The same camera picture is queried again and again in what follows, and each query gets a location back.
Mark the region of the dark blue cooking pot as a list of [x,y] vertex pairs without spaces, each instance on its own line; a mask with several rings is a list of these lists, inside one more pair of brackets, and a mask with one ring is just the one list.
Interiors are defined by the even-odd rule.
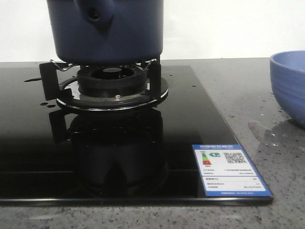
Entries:
[[47,1],[57,56],[68,63],[128,64],[163,51],[162,0]]

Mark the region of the blue ceramic bowl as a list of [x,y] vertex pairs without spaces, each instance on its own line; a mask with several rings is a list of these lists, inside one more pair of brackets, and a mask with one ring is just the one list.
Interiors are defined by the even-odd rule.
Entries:
[[305,126],[305,51],[286,51],[270,57],[271,87],[281,108]]

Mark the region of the black right pot support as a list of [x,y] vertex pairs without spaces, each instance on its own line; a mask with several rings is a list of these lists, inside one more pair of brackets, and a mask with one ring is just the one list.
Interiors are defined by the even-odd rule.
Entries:
[[39,65],[46,100],[89,99],[135,96],[136,101],[159,100],[162,97],[161,65],[156,59],[140,64],[81,65],[76,77],[59,83],[57,71],[75,67],[50,60]]

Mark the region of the right gas burner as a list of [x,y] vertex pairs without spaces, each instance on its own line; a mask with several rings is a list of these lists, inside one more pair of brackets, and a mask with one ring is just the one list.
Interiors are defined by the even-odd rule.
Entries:
[[168,83],[161,77],[161,66],[153,63],[147,70],[138,65],[88,66],[60,88],[71,95],[57,103],[82,111],[128,110],[161,103],[168,94]]

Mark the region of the blue energy label sticker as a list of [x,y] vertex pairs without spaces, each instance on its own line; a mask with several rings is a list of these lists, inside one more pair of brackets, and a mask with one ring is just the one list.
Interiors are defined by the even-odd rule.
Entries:
[[208,197],[271,197],[241,145],[192,145]]

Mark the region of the black glass gas stove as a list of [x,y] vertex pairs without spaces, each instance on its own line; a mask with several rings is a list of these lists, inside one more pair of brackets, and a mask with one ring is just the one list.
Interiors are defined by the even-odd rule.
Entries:
[[192,145],[238,140],[189,66],[164,66],[156,107],[80,113],[44,101],[37,66],[0,69],[0,203],[265,205],[208,197]]

